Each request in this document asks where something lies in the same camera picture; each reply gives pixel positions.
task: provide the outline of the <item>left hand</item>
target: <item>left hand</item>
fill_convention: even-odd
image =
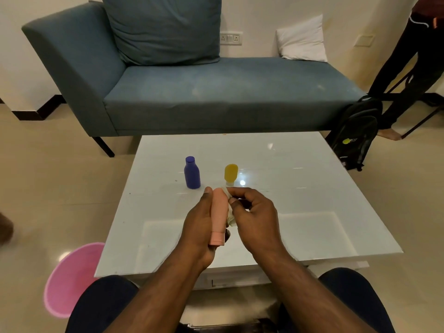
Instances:
[[[190,255],[193,255],[201,269],[205,270],[214,260],[216,247],[209,246],[211,238],[211,203],[213,201],[213,190],[210,187],[200,198],[185,218],[182,235],[178,246]]]

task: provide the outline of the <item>yellow bottle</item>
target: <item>yellow bottle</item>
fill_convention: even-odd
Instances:
[[[234,182],[237,179],[237,172],[239,171],[239,167],[232,163],[225,167],[225,181],[227,186],[233,186]]]

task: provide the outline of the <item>pink basket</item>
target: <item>pink basket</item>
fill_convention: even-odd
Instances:
[[[43,302],[49,313],[69,318],[94,278],[105,243],[91,243],[72,251],[58,264],[46,282]]]

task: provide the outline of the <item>electrical outlet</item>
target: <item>electrical outlet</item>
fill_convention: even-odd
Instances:
[[[374,39],[374,34],[361,34],[358,36],[355,46],[372,46]]]
[[[220,44],[230,46],[241,46],[243,39],[241,31],[224,31],[220,33]]]

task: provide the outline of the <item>pink bottle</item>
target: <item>pink bottle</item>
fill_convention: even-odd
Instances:
[[[225,228],[228,217],[228,197],[222,188],[213,190],[213,202],[211,204],[211,222],[213,229],[211,233],[211,246],[225,245]]]

